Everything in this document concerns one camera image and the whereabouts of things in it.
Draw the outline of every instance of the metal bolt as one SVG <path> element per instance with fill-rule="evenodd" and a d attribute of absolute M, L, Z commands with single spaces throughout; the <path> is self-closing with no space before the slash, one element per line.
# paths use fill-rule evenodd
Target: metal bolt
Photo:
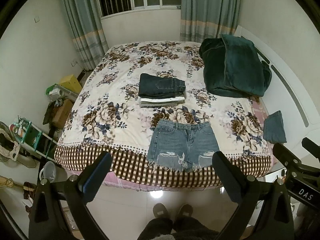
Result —
<path fill-rule="evenodd" d="M 280 179 L 280 178 L 277 179 L 277 182 L 278 182 L 279 185 L 283 185 L 283 180 L 282 179 Z"/>
<path fill-rule="evenodd" d="M 43 179 L 43 180 L 40 181 L 41 185 L 45 185 L 45 184 L 47 184 L 47 182 L 48 182 L 47 179 Z"/>
<path fill-rule="evenodd" d="M 255 179 L 256 179 L 256 178 L 255 178 L 254 176 L 252 176 L 252 175 L 248 175 L 248 176 L 247 176 L 247 180 L 248 180 L 248 181 L 255 181 Z"/>
<path fill-rule="evenodd" d="M 69 180 L 71 180 L 71 181 L 76 181 L 77 179 L 78 179 L 78 175 L 71 175 L 69 177 Z"/>

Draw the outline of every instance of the mattress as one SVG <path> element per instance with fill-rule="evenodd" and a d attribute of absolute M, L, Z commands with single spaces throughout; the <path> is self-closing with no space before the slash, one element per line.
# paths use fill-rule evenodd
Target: mattress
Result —
<path fill-rule="evenodd" d="M 200 43 L 173 41 L 112 47 L 73 106 L 58 142 L 57 162 L 79 172 L 106 150 L 113 157 L 113 173 L 107 177 L 153 189 L 218 186 L 220 180 L 211 166 L 187 173 L 159 166 L 154 169 L 148 163 L 153 130 L 164 118 L 189 124 L 209 121 L 220 150 L 231 163 L 256 177 L 268 173 L 272 154 L 263 140 L 253 101 L 207 93 L 199 47 Z M 141 73 L 184 80 L 185 102 L 176 107 L 140 108 Z"/>

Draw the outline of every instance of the headboard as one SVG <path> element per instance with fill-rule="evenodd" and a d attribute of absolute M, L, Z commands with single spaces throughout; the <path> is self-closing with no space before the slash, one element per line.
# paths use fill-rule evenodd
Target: headboard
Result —
<path fill-rule="evenodd" d="M 269 114 L 281 110 L 287 138 L 284 145 L 302 159 L 309 154 L 301 146 L 304 137 L 320 144 L 320 115 L 316 106 L 291 68 L 267 44 L 240 25 L 234 35 L 251 40 L 257 48 L 260 60 L 269 64 L 272 79 L 262 101 Z M 278 163 L 272 170 L 282 167 Z"/>

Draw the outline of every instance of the folded white garment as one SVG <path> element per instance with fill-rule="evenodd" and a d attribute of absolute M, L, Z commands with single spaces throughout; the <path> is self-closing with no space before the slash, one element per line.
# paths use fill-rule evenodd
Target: folded white garment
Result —
<path fill-rule="evenodd" d="M 148 103 L 165 103 L 165 102 L 177 102 L 184 101 L 184 97 L 175 97 L 175 98 L 161 98 L 161 99 L 151 99 L 151 98 L 140 98 L 140 102 L 148 102 Z"/>

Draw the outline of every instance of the teal curtain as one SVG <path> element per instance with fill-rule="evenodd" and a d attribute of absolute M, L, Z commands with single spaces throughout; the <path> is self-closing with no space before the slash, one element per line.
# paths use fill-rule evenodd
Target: teal curtain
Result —
<path fill-rule="evenodd" d="M 202 42 L 233 34 L 238 24 L 240 0 L 181 0 L 181 41 Z"/>
<path fill-rule="evenodd" d="M 86 70 L 93 70 L 108 51 L 95 0 L 61 0 L 73 43 Z"/>

